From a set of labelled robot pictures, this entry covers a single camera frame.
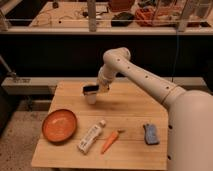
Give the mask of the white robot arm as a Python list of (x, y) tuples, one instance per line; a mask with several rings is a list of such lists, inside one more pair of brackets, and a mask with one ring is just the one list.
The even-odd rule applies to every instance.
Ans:
[(98, 82), (105, 89), (121, 73), (168, 111), (168, 171), (213, 171), (213, 96), (187, 91), (130, 62), (127, 48), (107, 50)]

